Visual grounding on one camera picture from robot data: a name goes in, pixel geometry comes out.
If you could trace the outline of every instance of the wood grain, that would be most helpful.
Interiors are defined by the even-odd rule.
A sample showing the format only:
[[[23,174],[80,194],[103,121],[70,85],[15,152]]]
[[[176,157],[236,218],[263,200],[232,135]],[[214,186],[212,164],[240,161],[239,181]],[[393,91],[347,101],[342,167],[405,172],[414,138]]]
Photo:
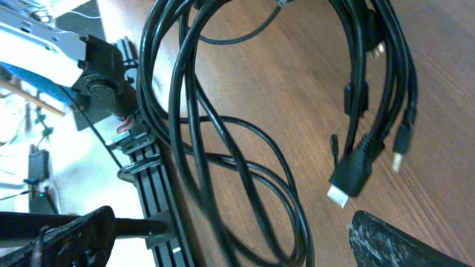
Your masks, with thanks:
[[[127,35],[139,44],[151,5],[150,0],[99,0],[108,41]],[[225,39],[247,33],[274,5],[270,0],[232,1],[217,12],[203,34]],[[343,140],[347,130],[343,88],[350,63],[342,26],[327,1],[286,5],[267,30],[243,44],[200,43],[197,74],[221,114],[259,125],[280,145],[296,178],[318,266],[356,265],[347,224],[359,209],[475,265],[475,4],[471,0],[400,0],[393,5],[419,75],[413,145],[401,173],[393,173],[392,133],[360,197],[344,210],[326,192],[333,170],[330,135],[337,133]],[[165,106],[177,51],[174,26],[162,43],[155,70],[157,95]],[[369,131],[379,106],[384,59],[370,62],[367,80],[372,89],[370,112],[361,121],[359,136]],[[230,129],[248,159],[282,173],[262,141],[242,128]],[[203,124],[203,135],[208,151],[226,152],[210,125]],[[212,167],[212,175],[227,225],[253,250],[270,255],[237,174]],[[259,190],[288,251],[292,230],[284,207],[272,207],[278,202],[276,196],[260,186]],[[222,266],[209,224],[188,195],[186,202],[207,264]]]

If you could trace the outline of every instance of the brown wooden surface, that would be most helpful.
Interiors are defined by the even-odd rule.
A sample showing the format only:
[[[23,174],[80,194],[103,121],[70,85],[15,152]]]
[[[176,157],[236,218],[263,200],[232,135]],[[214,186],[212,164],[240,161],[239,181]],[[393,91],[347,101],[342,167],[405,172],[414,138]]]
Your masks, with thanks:
[[[99,0],[108,41],[127,35],[139,44],[151,4],[150,0]],[[333,170],[329,138],[337,133],[343,142],[346,135],[343,88],[350,64],[342,26],[327,1],[288,4],[264,33],[243,44],[201,43],[197,73],[221,114],[259,125],[280,145],[307,213],[318,266],[356,265],[347,224],[359,209],[475,265],[475,2],[393,4],[419,75],[416,132],[401,173],[390,170],[392,134],[360,197],[350,200],[344,210],[327,197]],[[274,5],[271,0],[233,1],[203,33],[220,39],[247,33]],[[163,42],[155,71],[157,95],[165,106],[176,54],[174,26]],[[370,63],[367,80],[370,112],[361,121],[359,136],[369,131],[379,106],[384,59]],[[243,129],[230,128],[248,159],[282,173],[262,141]],[[225,152],[209,125],[203,125],[203,135],[208,151]],[[221,168],[212,168],[212,174],[225,222],[252,249],[269,255],[237,174]],[[278,200],[269,190],[259,189],[281,243],[290,250],[292,231],[283,206],[275,204]],[[208,265],[221,266],[208,223],[189,197],[186,201]]]

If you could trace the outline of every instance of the cable bundle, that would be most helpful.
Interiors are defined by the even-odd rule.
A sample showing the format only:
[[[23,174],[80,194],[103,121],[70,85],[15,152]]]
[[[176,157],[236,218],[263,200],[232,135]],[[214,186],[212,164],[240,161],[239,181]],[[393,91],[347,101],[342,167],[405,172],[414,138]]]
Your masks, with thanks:
[[[330,0],[343,24],[351,61],[350,84],[345,88],[345,112],[350,116],[350,126],[343,157],[340,162],[335,161],[329,191],[329,197],[342,206],[348,196],[357,197],[362,190],[371,174],[371,164],[384,150],[384,139],[402,109],[406,94],[407,105],[393,147],[395,171],[399,170],[402,156],[409,148],[416,120],[416,69],[401,25],[389,0],[371,2],[374,10],[368,9],[365,0]],[[382,43],[387,66],[381,104],[370,132],[353,149],[359,118],[368,106],[366,52],[382,50]],[[332,152],[337,159],[338,147],[333,147]]]
[[[140,113],[152,131],[162,142],[169,145],[173,152],[180,176],[189,189],[192,197],[198,203],[203,213],[208,217],[216,238],[223,249],[226,261],[231,266],[239,266],[236,251],[260,266],[314,266],[314,251],[312,237],[304,214],[299,203],[295,180],[284,155],[275,142],[258,127],[241,119],[219,116],[206,97],[195,73],[195,60],[200,32],[213,14],[223,6],[227,0],[202,1],[199,11],[189,28],[189,15],[194,0],[159,0],[154,3],[145,22],[140,44],[140,67],[137,79],[137,98]],[[151,81],[154,63],[160,43],[175,21],[180,21],[180,52],[175,62],[168,113],[163,110],[155,99]],[[186,104],[188,117],[180,118],[180,92],[182,82],[185,81]],[[198,105],[201,105],[206,116],[198,115]],[[168,120],[167,128],[163,120]],[[200,123],[210,122],[216,128],[221,139],[229,150],[229,155],[206,153],[201,138]],[[286,175],[286,181],[274,171],[246,160],[238,145],[233,140],[225,124],[242,126],[262,138],[274,151]],[[181,124],[188,124],[192,144],[186,144],[180,131]],[[195,158],[197,175],[201,189],[198,189],[190,167],[186,161],[186,154]],[[247,248],[222,221],[214,198],[212,180],[209,173],[209,163],[237,171],[243,181],[254,214],[266,238],[267,245],[278,259],[270,263],[259,257]],[[287,210],[294,232],[294,247],[290,256],[286,256],[278,244],[275,232],[257,193],[255,182],[260,182],[274,191]]]

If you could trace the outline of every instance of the wooden stick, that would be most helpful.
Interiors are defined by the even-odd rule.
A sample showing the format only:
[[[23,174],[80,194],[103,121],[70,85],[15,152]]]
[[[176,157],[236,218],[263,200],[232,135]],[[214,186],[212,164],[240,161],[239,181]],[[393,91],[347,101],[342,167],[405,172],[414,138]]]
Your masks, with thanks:
[[[29,93],[23,91],[22,89],[10,84],[9,82],[0,80],[0,88],[5,88],[9,90],[12,93],[15,93],[21,97],[23,97],[26,100],[29,100],[33,102],[35,105],[38,105],[41,108],[44,108],[47,111],[50,111],[58,116],[65,116],[65,113],[58,110],[57,108],[53,107],[52,105],[49,105],[48,103],[37,99],[35,96],[30,95]]]

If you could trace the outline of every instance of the wooden table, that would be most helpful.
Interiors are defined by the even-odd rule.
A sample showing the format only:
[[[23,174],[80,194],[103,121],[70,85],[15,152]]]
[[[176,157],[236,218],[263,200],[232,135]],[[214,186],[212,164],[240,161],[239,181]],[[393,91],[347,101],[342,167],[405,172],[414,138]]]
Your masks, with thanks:
[[[197,74],[220,114],[259,125],[280,145],[307,213],[318,266],[356,265],[347,224],[359,209],[475,265],[475,2],[393,4],[419,75],[416,132],[400,174],[390,169],[391,133],[388,149],[373,165],[360,197],[344,210],[327,197],[333,171],[329,138],[337,133],[344,140],[346,135],[343,88],[350,61],[341,23],[327,1],[286,5],[265,32],[243,44],[200,43]],[[127,35],[139,44],[151,5],[150,0],[99,1],[108,41]],[[274,6],[271,0],[233,1],[212,18],[203,34],[218,39],[242,35]],[[155,70],[157,95],[165,107],[177,51],[175,25],[162,43]],[[359,136],[369,131],[379,106],[383,58],[369,63],[370,111],[361,121]],[[241,128],[230,128],[247,159],[282,173],[262,141]],[[203,125],[203,135],[207,151],[226,152],[210,125]],[[226,224],[253,250],[270,255],[237,174],[213,167],[212,176]],[[284,207],[271,208],[277,197],[258,187],[281,244],[290,250],[293,239]],[[208,265],[221,266],[209,224],[188,195],[186,202]]]

